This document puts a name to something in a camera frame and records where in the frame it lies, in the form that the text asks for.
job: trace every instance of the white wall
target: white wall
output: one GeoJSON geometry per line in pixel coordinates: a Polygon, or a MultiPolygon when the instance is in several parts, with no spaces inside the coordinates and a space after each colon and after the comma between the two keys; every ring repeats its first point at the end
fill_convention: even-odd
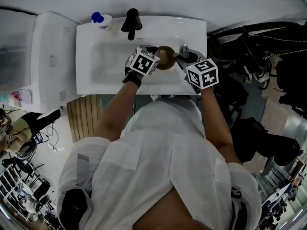
{"type": "Polygon", "coordinates": [[[6,94],[30,84],[31,44],[36,16],[0,10],[0,18],[0,94],[6,94]]]}
{"type": "Polygon", "coordinates": [[[236,23],[307,18],[303,0],[0,0],[0,6],[34,13],[52,11],[79,23],[92,12],[114,17],[137,8],[141,15],[176,15],[207,21],[208,31],[236,23]]]}

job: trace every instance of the sink basin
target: sink basin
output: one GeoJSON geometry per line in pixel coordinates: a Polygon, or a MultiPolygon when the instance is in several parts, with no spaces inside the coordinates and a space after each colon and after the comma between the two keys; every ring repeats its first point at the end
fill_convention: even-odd
{"type": "MultiPolygon", "coordinates": [[[[77,26],[76,80],[78,94],[115,94],[122,86],[125,62],[140,45],[180,46],[206,56],[206,22],[169,16],[140,16],[143,28],[129,41],[120,29],[125,17],[115,18],[113,30],[95,24],[77,26]]],[[[195,92],[184,80],[185,73],[176,63],[169,70],[157,69],[142,80],[138,94],[189,94],[195,92]]]]}

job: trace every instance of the wooden panel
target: wooden panel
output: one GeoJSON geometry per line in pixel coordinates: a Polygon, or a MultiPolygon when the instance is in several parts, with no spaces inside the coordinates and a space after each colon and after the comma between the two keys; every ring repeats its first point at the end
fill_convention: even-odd
{"type": "Polygon", "coordinates": [[[75,100],[76,102],[76,114],[77,114],[77,125],[78,125],[78,131],[80,140],[84,138],[83,130],[82,130],[82,121],[81,121],[81,109],[80,109],[80,98],[75,100]]]}
{"type": "Polygon", "coordinates": [[[88,132],[88,126],[87,126],[85,97],[81,97],[79,100],[80,100],[83,137],[86,138],[86,137],[89,137],[89,132],[88,132]]]}
{"type": "Polygon", "coordinates": [[[91,136],[102,112],[100,98],[96,95],[80,97],[67,103],[67,110],[73,142],[91,136]]]}
{"type": "Polygon", "coordinates": [[[91,95],[91,102],[92,102],[92,119],[93,119],[93,127],[95,129],[98,121],[97,115],[97,96],[91,95]]]}
{"type": "Polygon", "coordinates": [[[71,113],[72,113],[73,130],[75,133],[76,141],[78,141],[80,140],[80,136],[78,131],[78,123],[77,123],[76,100],[71,102],[71,113]]]}
{"type": "Polygon", "coordinates": [[[97,95],[97,118],[99,119],[100,115],[102,113],[102,105],[100,102],[100,97],[97,95]]]}
{"type": "Polygon", "coordinates": [[[68,113],[68,121],[69,121],[69,126],[71,128],[71,138],[72,142],[76,142],[76,135],[75,135],[75,130],[73,128],[73,118],[72,118],[72,111],[71,111],[71,102],[67,103],[67,113],[68,113]]]}
{"type": "Polygon", "coordinates": [[[91,103],[91,96],[87,95],[85,97],[85,105],[86,105],[86,117],[87,117],[87,127],[89,136],[93,134],[93,118],[92,118],[92,103],[91,103]]]}

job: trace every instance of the black pants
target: black pants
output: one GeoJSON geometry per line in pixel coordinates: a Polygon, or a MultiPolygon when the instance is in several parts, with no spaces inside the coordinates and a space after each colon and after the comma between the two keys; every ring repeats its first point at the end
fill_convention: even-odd
{"type": "Polygon", "coordinates": [[[48,116],[38,119],[41,115],[41,113],[27,113],[21,117],[29,125],[32,137],[34,137],[43,128],[54,123],[54,121],[61,116],[61,111],[56,110],[50,113],[48,116]]]}

